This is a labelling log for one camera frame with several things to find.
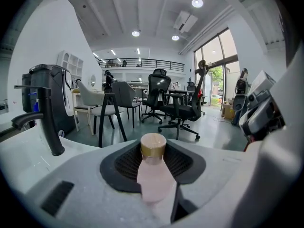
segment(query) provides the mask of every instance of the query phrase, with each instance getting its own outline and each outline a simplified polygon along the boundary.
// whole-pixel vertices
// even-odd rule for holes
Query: office chair
[[[157,68],[153,71],[153,74],[160,74],[160,75],[166,76],[167,71],[165,69],[162,69],[162,68]]]
[[[129,108],[132,109],[132,123],[134,128],[134,109],[139,108],[139,121],[141,120],[140,102],[133,102],[135,97],[135,90],[129,86],[127,82],[115,82],[112,84],[112,92],[116,96],[117,105],[119,107],[127,108],[128,119]]]
[[[188,82],[187,90],[188,91],[195,91],[196,90],[196,86],[195,86],[194,82]],[[193,93],[189,92],[188,94],[189,94],[188,105],[191,105]]]
[[[162,69],[162,68],[157,68],[153,71],[153,74],[159,74],[159,75],[163,75],[163,76],[166,76],[167,75],[167,71],[165,69]],[[144,112],[143,115],[148,115],[149,113],[147,113],[147,107],[146,107],[146,110]]]
[[[142,104],[151,108],[151,111],[147,114],[145,118],[142,119],[142,123],[144,120],[149,117],[156,117],[160,120],[160,124],[162,124],[162,119],[159,116],[165,116],[164,114],[156,113],[155,110],[159,110],[160,106],[163,106],[167,103],[167,98],[164,94],[167,92],[169,85],[171,83],[171,79],[168,76],[164,76],[161,74],[150,74],[149,75],[149,94],[147,100],[142,100]],[[158,100],[159,94],[162,94],[162,101]]]
[[[205,74],[205,69],[202,69],[201,72],[203,75]],[[179,94],[164,94],[165,96],[172,96],[173,97],[173,104],[168,104],[165,106],[160,106],[160,110],[162,112],[165,112],[167,114],[170,114],[173,116],[173,118],[177,119],[177,123],[173,121],[169,121],[169,125],[160,126],[158,127],[158,132],[160,133],[162,130],[161,128],[176,128],[176,139],[179,138],[179,132],[180,129],[186,130],[187,132],[196,134],[196,139],[200,139],[200,136],[197,132],[190,129],[190,126],[188,124],[184,125],[184,122],[186,120],[190,120],[192,122],[198,120],[201,116],[201,105],[200,105],[200,98],[199,97],[199,90],[203,83],[204,76],[200,77],[198,86],[195,89],[195,92],[192,96],[191,100],[191,106],[189,105],[180,105],[178,104],[178,98],[184,97],[183,95]]]

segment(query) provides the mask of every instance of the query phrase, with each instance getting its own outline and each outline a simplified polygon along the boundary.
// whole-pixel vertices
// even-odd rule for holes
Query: pink bottle
[[[142,199],[156,216],[169,224],[176,181],[163,160],[166,143],[165,137],[158,133],[148,133],[141,138],[143,156],[137,182],[142,187]]]

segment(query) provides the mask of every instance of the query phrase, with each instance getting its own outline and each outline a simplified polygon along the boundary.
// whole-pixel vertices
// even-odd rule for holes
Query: cardboard box
[[[222,110],[222,117],[232,120],[234,115],[235,115],[235,111],[233,110],[232,105],[224,104]]]

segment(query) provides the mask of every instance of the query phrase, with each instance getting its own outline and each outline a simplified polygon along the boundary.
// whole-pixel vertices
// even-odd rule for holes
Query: vent slot
[[[73,187],[73,183],[62,181],[51,191],[40,207],[51,216],[55,216]]]

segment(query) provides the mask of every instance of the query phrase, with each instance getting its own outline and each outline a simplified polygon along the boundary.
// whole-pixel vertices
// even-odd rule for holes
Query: railing
[[[96,58],[100,67],[144,67],[144,68],[162,68],[165,70],[184,71],[184,64],[155,59],[138,58],[120,58],[99,60]]]

